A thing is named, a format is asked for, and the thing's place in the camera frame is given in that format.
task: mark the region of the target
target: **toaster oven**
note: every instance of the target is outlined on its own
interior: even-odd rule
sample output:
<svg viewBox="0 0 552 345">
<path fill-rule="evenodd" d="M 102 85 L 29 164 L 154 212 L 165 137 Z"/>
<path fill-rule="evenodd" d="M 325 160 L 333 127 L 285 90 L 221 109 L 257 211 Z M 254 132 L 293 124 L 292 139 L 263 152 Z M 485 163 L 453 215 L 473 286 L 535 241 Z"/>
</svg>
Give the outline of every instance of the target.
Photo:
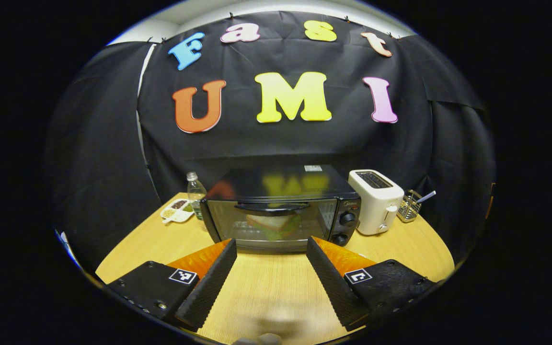
<svg viewBox="0 0 552 345">
<path fill-rule="evenodd" d="M 250 251 L 305 251 L 315 236 L 346 245 L 359 222 L 359 194 L 329 165 L 230 170 L 201 200 L 214 242 Z"/>
</svg>

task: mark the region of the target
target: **white divided dish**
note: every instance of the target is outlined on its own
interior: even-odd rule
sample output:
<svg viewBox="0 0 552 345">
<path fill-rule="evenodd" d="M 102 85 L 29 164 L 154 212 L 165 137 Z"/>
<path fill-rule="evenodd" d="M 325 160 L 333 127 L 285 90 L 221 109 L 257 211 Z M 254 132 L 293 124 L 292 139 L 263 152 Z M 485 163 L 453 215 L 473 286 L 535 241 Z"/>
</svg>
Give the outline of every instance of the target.
<svg viewBox="0 0 552 345">
<path fill-rule="evenodd" d="M 190 205 L 187 199 L 173 200 L 161 211 L 161 217 L 164 219 L 163 222 L 168 223 L 169 221 L 175 221 L 177 223 L 182 223 L 187 221 L 193 215 L 193 211 L 187 212 L 184 208 Z"/>
</svg>

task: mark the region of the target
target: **blue letter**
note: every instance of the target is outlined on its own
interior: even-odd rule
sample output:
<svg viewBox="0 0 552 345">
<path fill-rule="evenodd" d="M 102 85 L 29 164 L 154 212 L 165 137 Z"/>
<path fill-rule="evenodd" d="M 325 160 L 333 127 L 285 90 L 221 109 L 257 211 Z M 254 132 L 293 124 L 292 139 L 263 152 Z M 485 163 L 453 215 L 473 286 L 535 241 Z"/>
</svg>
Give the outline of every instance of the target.
<svg viewBox="0 0 552 345">
<path fill-rule="evenodd" d="M 194 33 L 191 37 L 180 42 L 174 48 L 171 48 L 169 52 L 167 52 L 168 54 L 173 54 L 173 56 L 178 59 L 178 62 L 180 63 L 178 65 L 178 70 L 183 70 L 186 66 L 192 64 L 197 61 L 199 57 L 201 57 L 201 53 L 194 53 L 193 50 L 201 49 L 201 42 L 197 40 L 204 36 L 204 33 Z"/>
</svg>

